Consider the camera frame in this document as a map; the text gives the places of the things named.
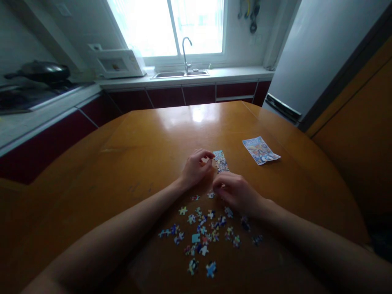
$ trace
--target microwave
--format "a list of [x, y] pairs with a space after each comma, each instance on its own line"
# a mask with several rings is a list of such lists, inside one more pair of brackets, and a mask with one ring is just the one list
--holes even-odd
[[146, 74], [143, 57], [136, 48], [90, 51], [98, 76], [131, 78]]

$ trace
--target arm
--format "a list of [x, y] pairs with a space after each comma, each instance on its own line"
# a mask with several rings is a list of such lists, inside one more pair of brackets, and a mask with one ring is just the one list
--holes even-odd
[[199, 149], [188, 158], [180, 177], [168, 187], [96, 227], [57, 257], [23, 293], [91, 290], [129, 254], [156, 220], [186, 190], [208, 172], [202, 158], [214, 155]]
[[221, 173], [213, 187], [233, 208], [279, 230], [342, 286], [361, 293], [392, 292], [392, 265], [374, 253], [263, 198], [242, 176]]

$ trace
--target left hand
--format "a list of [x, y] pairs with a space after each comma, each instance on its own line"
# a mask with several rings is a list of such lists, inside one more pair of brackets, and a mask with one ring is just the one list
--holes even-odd
[[[201, 181], [212, 165], [212, 159], [215, 155], [208, 150], [198, 149], [188, 157], [184, 170], [178, 180], [184, 188], [189, 189]], [[209, 158], [207, 163], [203, 165], [202, 158]]]

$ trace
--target white countertop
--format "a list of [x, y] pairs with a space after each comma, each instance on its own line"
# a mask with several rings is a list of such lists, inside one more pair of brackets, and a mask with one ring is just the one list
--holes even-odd
[[33, 131], [101, 90], [99, 85], [94, 84], [35, 111], [2, 115], [0, 119], [0, 148]]
[[151, 76], [141, 78], [124, 78], [115, 80], [96, 80], [102, 89], [116, 90], [126, 88], [155, 88], [170, 87], [180, 85], [199, 85], [216, 82], [247, 81], [247, 80], [271, 80], [274, 76], [273, 71], [268, 71], [262, 66], [256, 67], [228, 67], [207, 69], [209, 76], [188, 76], [177, 78], [163, 78], [152, 80]]

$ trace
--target sink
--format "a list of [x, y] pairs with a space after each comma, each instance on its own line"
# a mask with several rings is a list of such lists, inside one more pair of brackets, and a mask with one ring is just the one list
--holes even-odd
[[186, 78], [188, 76], [209, 76], [209, 73], [205, 69], [200, 71], [190, 71], [187, 74], [185, 74], [184, 71], [168, 71], [157, 73], [151, 79], [154, 80], [158, 78]]
[[183, 71], [170, 71], [156, 74], [152, 78], [175, 78], [183, 75], [185, 75], [185, 72]]
[[187, 76], [203, 76], [209, 75], [207, 71], [190, 71], [187, 73]]

